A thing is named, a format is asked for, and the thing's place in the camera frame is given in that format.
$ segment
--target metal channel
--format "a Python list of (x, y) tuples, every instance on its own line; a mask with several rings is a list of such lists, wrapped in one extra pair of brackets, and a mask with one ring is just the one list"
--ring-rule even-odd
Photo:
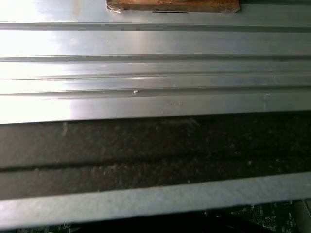
[(0, 201), (0, 228), (169, 214), (309, 198), (311, 173)]
[(0, 123), (310, 110), (311, 5), (0, 2)]

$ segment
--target dust speck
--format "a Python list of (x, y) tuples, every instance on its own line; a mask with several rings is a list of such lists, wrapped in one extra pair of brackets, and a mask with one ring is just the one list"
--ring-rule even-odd
[(67, 131), (68, 131), (68, 122), (63, 122), (63, 131), (62, 131), (63, 137), (67, 135)]

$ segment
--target metal rail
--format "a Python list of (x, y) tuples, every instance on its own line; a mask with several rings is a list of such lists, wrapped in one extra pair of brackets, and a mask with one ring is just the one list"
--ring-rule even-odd
[(0, 201), (0, 229), (309, 198), (311, 173)]
[(311, 109), (310, 5), (0, 2), (0, 123)]

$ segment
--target wooden block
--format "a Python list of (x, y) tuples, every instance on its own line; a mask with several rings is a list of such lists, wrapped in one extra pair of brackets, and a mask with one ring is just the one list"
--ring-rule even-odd
[(239, 0), (107, 0), (111, 10), (237, 12)]

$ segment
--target circuit board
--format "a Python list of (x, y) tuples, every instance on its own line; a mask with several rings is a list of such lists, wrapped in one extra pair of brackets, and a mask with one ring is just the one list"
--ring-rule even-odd
[(297, 233), (295, 206), (292, 201), (250, 205), (226, 209), (226, 212), (276, 233)]

